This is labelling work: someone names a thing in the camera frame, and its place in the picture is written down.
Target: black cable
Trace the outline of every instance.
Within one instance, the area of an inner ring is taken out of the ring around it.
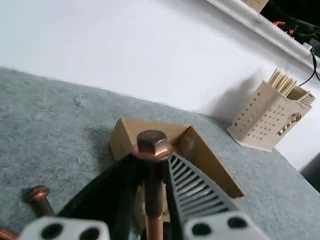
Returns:
[[[306,84],[307,82],[309,82],[313,77],[314,75],[316,76],[316,78],[319,80],[320,82],[320,77],[318,76],[318,73],[317,73],[317,59],[316,59],[316,56],[315,56],[315,53],[314,53],[314,48],[311,49],[311,55],[312,55],[312,61],[313,61],[313,73],[312,75],[308,78],[307,81],[303,82],[302,84],[299,85],[299,87],[301,87],[302,85]]]

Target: gray carpet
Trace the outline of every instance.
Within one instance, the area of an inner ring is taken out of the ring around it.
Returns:
[[[119,117],[190,124],[245,192],[239,207],[273,240],[320,238],[320,196],[276,150],[240,147],[226,124],[196,113],[0,68],[0,226],[35,219],[24,189],[44,184],[55,212],[113,163]]]

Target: hex bolt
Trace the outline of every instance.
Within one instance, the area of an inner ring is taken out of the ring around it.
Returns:
[[[159,130],[142,131],[136,141],[132,153],[146,161],[147,166],[144,179],[146,236],[148,240],[163,240],[163,169],[173,154],[173,147]]]
[[[28,202],[32,204],[36,215],[40,218],[43,216],[54,216],[55,213],[47,200],[50,190],[43,185],[33,187],[28,195]]]
[[[0,227],[0,240],[17,240],[17,239],[18,239],[18,235],[16,235],[12,231],[9,231],[7,229]]]

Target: beige plastic holder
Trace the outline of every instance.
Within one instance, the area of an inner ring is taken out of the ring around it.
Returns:
[[[227,128],[239,145],[271,152],[312,108],[310,104],[292,97],[295,92],[304,91],[300,87],[295,86],[287,97],[278,90],[263,81]]]

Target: bolt head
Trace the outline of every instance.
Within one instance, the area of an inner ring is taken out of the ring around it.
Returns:
[[[38,185],[30,189],[28,202],[32,203],[37,199],[43,199],[48,196],[50,190],[43,185]]]
[[[136,141],[139,153],[158,156],[170,148],[166,134],[159,130],[142,131]]]

